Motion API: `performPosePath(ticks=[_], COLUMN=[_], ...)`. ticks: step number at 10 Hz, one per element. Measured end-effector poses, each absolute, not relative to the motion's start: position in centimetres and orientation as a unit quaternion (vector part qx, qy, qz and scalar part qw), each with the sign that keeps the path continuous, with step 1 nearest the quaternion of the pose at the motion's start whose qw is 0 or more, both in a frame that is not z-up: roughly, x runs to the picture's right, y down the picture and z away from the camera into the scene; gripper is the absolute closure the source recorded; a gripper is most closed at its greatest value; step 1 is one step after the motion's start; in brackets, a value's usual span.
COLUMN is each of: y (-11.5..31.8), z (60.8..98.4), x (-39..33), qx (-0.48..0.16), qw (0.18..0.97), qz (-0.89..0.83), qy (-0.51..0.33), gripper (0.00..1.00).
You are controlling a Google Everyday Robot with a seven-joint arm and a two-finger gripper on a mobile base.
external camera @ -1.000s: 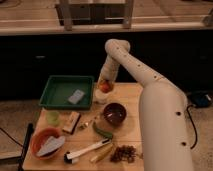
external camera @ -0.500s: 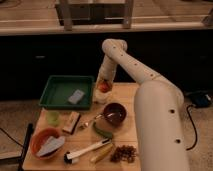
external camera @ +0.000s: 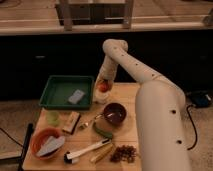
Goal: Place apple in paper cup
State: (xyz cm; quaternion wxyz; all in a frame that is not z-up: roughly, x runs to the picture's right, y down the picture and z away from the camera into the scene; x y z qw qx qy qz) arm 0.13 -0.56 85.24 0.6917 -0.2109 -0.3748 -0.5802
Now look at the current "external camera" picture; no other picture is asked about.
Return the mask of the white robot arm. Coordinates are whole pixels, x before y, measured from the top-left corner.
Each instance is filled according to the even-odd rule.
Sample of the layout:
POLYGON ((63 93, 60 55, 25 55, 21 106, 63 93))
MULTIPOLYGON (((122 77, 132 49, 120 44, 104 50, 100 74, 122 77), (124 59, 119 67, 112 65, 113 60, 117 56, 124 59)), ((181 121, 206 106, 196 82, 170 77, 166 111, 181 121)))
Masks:
POLYGON ((122 66, 140 84, 135 97, 142 171, 191 171, 181 110, 185 94, 161 73, 128 54, 124 40, 107 39, 97 79, 113 82, 122 66))

